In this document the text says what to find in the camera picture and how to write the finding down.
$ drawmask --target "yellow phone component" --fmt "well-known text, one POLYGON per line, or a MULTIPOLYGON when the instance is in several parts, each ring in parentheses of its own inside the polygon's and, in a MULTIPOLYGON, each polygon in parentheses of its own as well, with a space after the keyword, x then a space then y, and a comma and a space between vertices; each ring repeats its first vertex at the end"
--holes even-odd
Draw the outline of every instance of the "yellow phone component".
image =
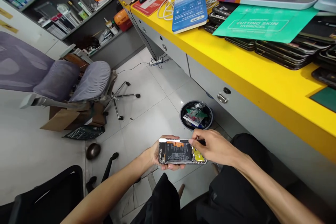
POLYGON ((195 160, 197 162, 204 162, 204 157, 201 155, 201 153, 194 148, 194 155, 195 155, 195 160))

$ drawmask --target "blue box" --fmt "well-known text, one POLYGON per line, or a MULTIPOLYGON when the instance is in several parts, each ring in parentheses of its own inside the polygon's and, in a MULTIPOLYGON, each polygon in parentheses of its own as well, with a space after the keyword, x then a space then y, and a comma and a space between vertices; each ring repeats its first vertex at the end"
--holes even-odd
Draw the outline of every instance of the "blue box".
POLYGON ((23 7, 23 5, 20 4, 20 3, 19 3, 18 1, 16 1, 16 0, 9 0, 9 2, 10 2, 12 5, 14 5, 15 7, 19 8, 19 9, 21 9, 21 8, 23 7))

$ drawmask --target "gray chair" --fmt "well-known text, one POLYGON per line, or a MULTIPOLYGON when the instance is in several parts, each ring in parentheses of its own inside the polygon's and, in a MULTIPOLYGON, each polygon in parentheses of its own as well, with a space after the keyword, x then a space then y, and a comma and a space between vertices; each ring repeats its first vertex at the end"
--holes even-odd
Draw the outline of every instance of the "gray chair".
POLYGON ((91 63, 77 84, 79 73, 77 65, 66 60, 55 61, 22 40, 0 31, 0 89, 35 93, 22 101, 21 108, 81 108, 87 102, 100 101, 106 105, 113 101, 118 118, 122 120, 116 100, 128 96, 140 98, 139 94, 113 94, 117 75, 104 61, 91 63))

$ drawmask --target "drawer handle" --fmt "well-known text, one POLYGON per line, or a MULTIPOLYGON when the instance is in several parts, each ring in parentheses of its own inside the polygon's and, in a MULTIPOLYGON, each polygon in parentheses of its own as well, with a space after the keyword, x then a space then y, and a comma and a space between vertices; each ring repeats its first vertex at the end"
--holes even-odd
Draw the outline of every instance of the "drawer handle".
POLYGON ((221 102, 221 103, 227 103, 228 99, 226 99, 224 96, 222 96, 220 93, 218 93, 217 95, 217 99, 221 102))

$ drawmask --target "green package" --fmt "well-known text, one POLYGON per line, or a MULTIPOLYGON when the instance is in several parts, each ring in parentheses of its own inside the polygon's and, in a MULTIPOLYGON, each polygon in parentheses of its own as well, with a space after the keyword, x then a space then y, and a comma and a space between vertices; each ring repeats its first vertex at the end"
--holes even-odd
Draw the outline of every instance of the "green package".
POLYGON ((213 35, 290 43, 317 13, 313 7, 292 10, 239 5, 213 35))

